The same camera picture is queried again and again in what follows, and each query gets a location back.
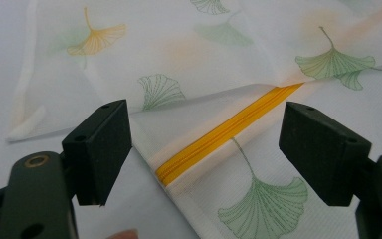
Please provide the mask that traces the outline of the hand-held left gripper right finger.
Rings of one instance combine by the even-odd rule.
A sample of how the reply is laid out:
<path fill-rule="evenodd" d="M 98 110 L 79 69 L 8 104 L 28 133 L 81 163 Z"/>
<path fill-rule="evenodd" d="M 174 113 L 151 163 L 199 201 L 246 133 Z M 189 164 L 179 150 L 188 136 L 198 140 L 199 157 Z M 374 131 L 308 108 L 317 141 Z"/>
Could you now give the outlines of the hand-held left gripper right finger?
<path fill-rule="evenodd" d="M 286 103 L 279 148 L 327 205 L 372 199 L 371 143 L 321 111 Z"/>

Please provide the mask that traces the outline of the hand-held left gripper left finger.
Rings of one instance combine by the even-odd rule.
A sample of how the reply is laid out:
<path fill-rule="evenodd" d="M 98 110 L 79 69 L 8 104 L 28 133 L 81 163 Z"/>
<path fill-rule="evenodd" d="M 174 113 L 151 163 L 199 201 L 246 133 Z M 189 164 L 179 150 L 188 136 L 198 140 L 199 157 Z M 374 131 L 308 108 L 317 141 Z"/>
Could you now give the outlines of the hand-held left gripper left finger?
<path fill-rule="evenodd" d="M 106 205 L 132 149 L 126 100 L 105 104 L 62 142 L 79 205 Z"/>

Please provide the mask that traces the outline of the white leaf-print mesh laundry bag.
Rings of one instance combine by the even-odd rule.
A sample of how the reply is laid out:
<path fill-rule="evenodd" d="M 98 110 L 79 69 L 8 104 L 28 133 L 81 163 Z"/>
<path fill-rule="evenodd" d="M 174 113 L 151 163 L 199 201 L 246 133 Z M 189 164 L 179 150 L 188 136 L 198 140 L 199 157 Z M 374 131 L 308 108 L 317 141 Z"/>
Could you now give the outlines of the white leaf-print mesh laundry bag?
<path fill-rule="evenodd" d="M 31 0 L 9 138 L 124 99 L 200 239 L 358 239 L 281 153 L 288 101 L 382 149 L 382 0 Z"/>

